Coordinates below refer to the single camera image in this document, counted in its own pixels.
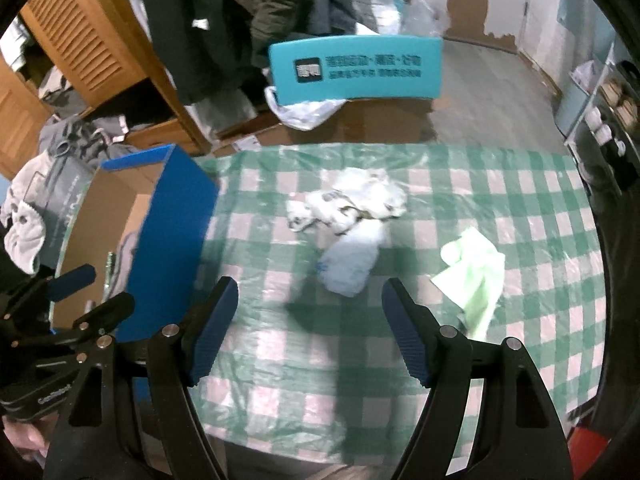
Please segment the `person's left hand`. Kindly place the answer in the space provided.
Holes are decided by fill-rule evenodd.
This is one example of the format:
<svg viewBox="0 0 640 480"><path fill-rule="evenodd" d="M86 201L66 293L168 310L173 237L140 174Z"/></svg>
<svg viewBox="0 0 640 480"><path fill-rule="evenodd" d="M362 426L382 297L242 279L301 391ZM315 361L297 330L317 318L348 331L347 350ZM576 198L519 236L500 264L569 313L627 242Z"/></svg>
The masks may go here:
<svg viewBox="0 0 640 480"><path fill-rule="evenodd" d="M34 422L18 422L6 415L1 420L4 434L21 458L42 465L47 458L50 437L56 424L55 414Z"/></svg>

